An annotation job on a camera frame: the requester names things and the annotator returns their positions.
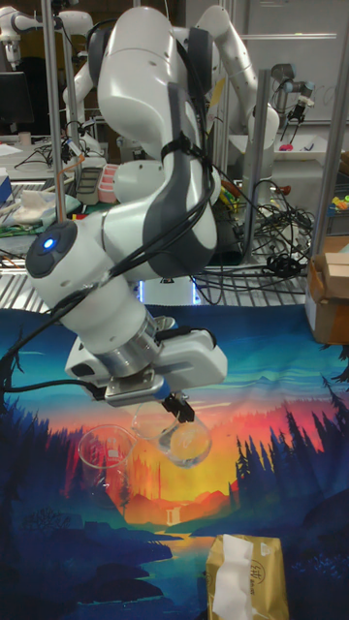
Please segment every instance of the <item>white tissue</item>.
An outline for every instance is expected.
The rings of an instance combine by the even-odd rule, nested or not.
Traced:
[[[224,562],[217,572],[212,607],[223,620],[252,620],[252,552],[252,542],[223,536]]]
[[[49,226],[56,218],[56,195],[53,192],[35,190],[23,190],[21,194],[21,207],[13,214],[13,224],[22,226],[42,222]],[[80,202],[72,196],[66,195],[66,211],[72,213]]]

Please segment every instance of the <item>red object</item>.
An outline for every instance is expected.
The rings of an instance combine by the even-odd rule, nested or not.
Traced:
[[[291,185],[285,185],[284,187],[279,187],[276,190],[276,194],[283,194],[284,196],[288,196],[291,192]]]
[[[230,183],[229,181],[221,181],[223,187],[226,188],[226,190],[228,190],[228,192],[230,192],[232,194],[232,196],[234,196],[234,198],[238,198],[240,196],[240,192],[238,190],[238,187],[236,187],[235,185],[233,185],[233,183]]]

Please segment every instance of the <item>glass beaker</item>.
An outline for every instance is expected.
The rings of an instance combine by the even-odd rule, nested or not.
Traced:
[[[128,458],[136,442],[133,435],[113,424],[92,428],[81,438],[78,452],[83,480],[99,507],[122,506],[128,492]]]
[[[192,422],[179,422],[156,403],[138,409],[132,430],[139,439],[146,439],[183,469],[202,463],[212,445],[209,430],[197,417]]]

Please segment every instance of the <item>cardboard box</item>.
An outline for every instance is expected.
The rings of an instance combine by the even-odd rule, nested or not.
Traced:
[[[331,345],[349,344],[349,299],[334,297],[329,292],[326,284],[325,255],[317,256],[309,263],[305,312],[317,342]]]
[[[349,254],[325,254],[324,276],[329,298],[349,299]]]
[[[324,252],[341,252],[346,245],[349,245],[349,236],[340,235],[326,236],[324,243]]]

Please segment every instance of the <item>black strap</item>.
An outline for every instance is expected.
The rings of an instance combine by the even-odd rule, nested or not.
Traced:
[[[165,146],[163,146],[161,149],[161,161],[164,162],[165,157],[175,151],[182,151],[182,153],[185,153],[186,155],[193,155],[194,157],[200,159],[204,164],[207,164],[208,166],[211,165],[204,151],[196,144],[193,144],[183,132],[180,132],[179,138],[173,139],[171,142],[168,142]]]
[[[186,336],[188,333],[192,331],[206,331],[209,333],[213,348],[217,346],[217,339],[209,329],[205,327],[189,327],[188,325],[182,325],[181,327],[176,327],[175,329],[163,329],[162,331],[158,331],[156,333],[156,340],[158,342],[162,342],[163,340],[170,340],[171,338],[176,338],[177,336]]]

